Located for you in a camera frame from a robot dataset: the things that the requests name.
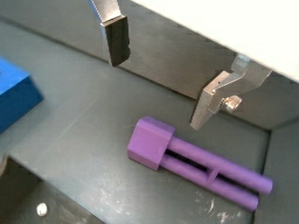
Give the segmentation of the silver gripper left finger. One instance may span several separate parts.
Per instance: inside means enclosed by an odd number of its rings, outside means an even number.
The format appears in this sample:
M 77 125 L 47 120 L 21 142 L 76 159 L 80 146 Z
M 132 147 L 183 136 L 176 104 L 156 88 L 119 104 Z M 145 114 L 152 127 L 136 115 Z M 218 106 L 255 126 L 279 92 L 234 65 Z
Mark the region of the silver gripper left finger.
M 116 67 L 131 54 L 127 16 L 121 14 L 117 0 L 88 0 L 88 2 L 107 41 L 109 64 Z

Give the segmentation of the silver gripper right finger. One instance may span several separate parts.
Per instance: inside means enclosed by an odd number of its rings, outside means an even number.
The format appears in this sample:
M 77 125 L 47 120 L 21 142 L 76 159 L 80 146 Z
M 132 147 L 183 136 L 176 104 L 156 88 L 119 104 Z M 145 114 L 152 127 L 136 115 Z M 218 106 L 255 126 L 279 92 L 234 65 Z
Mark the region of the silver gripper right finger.
M 231 73 L 223 71 L 200 92 L 191 116 L 191 126 L 199 130 L 223 109 L 232 113 L 242 103 L 239 97 L 259 88 L 272 70 L 239 54 L 231 64 Z

